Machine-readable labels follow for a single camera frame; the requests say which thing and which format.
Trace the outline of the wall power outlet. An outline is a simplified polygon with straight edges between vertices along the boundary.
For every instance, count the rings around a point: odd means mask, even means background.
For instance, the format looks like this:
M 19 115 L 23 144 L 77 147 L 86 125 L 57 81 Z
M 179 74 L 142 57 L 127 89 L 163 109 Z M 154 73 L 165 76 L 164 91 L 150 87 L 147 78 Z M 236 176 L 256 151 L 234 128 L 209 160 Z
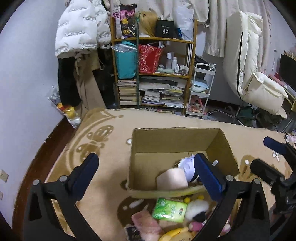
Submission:
M 8 181 L 8 177 L 9 175 L 4 170 L 0 170 L 0 180 L 6 183 Z

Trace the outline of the wooden bookshelf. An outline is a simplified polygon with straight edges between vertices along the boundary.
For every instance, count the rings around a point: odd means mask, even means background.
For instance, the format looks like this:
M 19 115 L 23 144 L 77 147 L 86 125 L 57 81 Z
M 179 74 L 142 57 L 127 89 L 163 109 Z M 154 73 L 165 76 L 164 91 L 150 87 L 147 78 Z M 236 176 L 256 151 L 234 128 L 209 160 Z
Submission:
M 117 87 L 116 95 L 120 107 L 142 106 L 167 107 L 184 109 L 189 94 L 189 80 L 191 79 L 196 40 L 183 40 L 160 37 L 140 37 L 140 17 L 132 19 L 135 36 L 126 39 L 111 38 L 114 77 Z M 185 72 L 175 72 L 173 69 L 160 68 L 159 60 L 164 54 L 164 42 L 176 42 L 187 46 L 187 53 L 181 55 L 185 59 Z M 141 82 L 144 76 L 157 77 L 152 84 Z M 181 78 L 186 80 L 185 86 L 177 87 L 161 84 L 162 78 Z

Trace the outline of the pink bagged soft item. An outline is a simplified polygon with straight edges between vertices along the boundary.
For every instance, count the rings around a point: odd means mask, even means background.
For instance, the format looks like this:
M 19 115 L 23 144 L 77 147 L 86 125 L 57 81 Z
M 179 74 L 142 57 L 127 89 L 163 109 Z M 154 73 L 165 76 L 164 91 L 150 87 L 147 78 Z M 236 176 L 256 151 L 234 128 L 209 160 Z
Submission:
M 132 221 L 139 231 L 142 240 L 158 241 L 164 235 L 164 231 L 158 222 L 147 210 L 142 210 L 132 215 Z

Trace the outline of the cosmetic bottles group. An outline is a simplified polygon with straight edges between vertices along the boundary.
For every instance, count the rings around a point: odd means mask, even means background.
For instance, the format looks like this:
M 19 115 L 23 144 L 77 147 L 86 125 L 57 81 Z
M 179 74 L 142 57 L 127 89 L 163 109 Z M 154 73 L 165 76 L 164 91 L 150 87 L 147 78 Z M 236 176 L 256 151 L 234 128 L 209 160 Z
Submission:
M 172 52 L 168 52 L 166 54 L 165 71 L 171 74 L 187 75 L 189 68 L 185 65 L 178 64 L 177 57 L 175 57 Z

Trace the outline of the black and white plush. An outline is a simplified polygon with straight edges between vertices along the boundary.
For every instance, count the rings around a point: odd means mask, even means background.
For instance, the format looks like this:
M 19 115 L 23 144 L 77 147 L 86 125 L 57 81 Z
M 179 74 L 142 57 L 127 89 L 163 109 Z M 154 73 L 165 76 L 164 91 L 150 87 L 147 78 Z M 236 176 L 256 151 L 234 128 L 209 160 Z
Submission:
M 185 218 L 188 221 L 204 222 L 209 210 L 209 203 L 205 200 L 196 199 L 188 203 Z

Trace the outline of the stack of books left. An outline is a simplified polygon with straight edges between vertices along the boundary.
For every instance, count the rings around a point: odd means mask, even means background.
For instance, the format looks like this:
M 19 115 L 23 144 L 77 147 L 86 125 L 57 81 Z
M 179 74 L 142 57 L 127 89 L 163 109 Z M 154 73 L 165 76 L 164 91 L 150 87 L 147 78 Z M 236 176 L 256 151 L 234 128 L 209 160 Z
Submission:
M 120 106 L 137 106 L 137 80 L 136 79 L 122 79 L 116 83 L 119 96 Z

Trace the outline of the yellow pompom ball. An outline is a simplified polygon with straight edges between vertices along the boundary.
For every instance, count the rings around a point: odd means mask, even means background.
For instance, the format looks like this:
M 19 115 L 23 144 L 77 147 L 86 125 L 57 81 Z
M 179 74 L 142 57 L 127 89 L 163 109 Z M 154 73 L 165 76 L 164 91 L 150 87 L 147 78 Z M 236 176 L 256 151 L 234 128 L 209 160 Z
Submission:
M 186 197 L 185 199 L 184 199 L 184 202 L 185 203 L 189 203 L 191 201 L 191 199 L 189 198 L 189 197 Z

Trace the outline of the pink swirl roll plush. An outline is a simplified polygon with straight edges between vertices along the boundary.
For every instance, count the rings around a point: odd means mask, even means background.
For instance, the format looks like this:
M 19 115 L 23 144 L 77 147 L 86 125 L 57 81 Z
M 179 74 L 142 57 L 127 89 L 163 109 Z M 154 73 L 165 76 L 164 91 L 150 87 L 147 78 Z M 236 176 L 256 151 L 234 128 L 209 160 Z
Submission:
M 171 168 L 156 178 L 158 190 L 180 190 L 188 187 L 188 181 L 183 169 Z

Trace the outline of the white-haired purple doll plush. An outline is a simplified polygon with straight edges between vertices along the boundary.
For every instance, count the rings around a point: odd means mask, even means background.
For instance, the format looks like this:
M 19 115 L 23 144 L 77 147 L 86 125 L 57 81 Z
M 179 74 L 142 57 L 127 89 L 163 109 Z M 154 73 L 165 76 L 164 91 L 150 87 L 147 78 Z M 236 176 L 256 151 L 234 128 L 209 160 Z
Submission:
M 189 157 L 182 158 L 178 163 L 178 168 L 183 169 L 188 183 L 195 182 L 199 178 L 194 166 L 194 157 L 191 154 Z

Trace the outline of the green tissue pack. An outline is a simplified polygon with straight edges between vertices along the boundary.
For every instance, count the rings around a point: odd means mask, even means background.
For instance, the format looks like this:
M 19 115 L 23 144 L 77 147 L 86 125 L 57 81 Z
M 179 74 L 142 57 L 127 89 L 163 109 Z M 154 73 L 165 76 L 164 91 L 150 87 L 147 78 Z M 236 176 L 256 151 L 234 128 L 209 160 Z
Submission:
M 152 211 L 152 217 L 156 220 L 182 223 L 185 218 L 187 206 L 184 202 L 159 198 Z

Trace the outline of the dark monitor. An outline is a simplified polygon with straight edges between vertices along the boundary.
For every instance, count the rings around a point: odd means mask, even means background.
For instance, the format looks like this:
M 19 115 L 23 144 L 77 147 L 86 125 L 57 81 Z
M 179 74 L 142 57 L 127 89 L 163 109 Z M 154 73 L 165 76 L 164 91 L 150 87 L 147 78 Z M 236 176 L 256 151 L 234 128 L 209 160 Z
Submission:
M 291 88 L 296 88 L 296 61 L 287 56 L 281 54 L 279 75 L 281 81 L 287 83 Z

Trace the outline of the white rolling cart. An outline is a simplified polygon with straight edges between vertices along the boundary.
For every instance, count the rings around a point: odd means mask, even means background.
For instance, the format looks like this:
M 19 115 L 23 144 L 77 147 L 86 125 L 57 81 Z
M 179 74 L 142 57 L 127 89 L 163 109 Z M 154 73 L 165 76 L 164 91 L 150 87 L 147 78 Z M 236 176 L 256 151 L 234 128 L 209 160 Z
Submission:
M 190 82 L 189 100 L 185 114 L 203 119 L 207 116 L 207 104 L 211 94 L 216 64 L 197 63 Z

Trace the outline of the pink bear plush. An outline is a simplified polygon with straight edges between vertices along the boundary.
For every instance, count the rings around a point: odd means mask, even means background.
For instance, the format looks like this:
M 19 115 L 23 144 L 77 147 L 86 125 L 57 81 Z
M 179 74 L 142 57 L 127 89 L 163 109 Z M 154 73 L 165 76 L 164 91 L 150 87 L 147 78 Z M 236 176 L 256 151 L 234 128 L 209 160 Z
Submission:
M 222 228 L 220 235 L 219 236 L 223 236 L 225 234 L 227 234 L 230 229 L 231 229 L 231 216 L 228 217 L 226 223 L 224 224 L 224 227 Z M 201 230 L 206 230 L 207 227 L 213 227 L 213 225 L 208 225 L 208 220 L 205 220 L 203 222 L 197 222 L 197 221 L 192 221 L 191 223 L 189 223 L 189 231 L 190 232 L 194 232 L 194 233 L 198 233 Z

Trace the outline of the yellow bear plush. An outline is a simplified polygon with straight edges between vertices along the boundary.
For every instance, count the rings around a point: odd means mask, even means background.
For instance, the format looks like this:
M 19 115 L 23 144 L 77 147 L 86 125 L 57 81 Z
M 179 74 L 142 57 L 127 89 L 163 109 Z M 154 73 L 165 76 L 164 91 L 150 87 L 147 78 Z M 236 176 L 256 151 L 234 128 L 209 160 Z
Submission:
M 177 228 L 165 233 L 159 238 L 159 241 L 191 241 L 193 235 L 188 227 Z

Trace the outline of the beige trench coat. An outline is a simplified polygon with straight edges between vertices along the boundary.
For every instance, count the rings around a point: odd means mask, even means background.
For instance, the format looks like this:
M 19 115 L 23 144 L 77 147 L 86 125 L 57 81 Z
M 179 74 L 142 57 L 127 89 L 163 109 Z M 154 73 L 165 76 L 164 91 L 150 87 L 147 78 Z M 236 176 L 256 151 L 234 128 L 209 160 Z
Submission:
M 75 60 L 74 78 L 81 102 L 75 107 L 75 111 L 84 118 L 89 110 L 106 108 L 94 77 L 94 70 L 102 70 L 104 65 L 100 63 L 97 51 L 83 54 Z

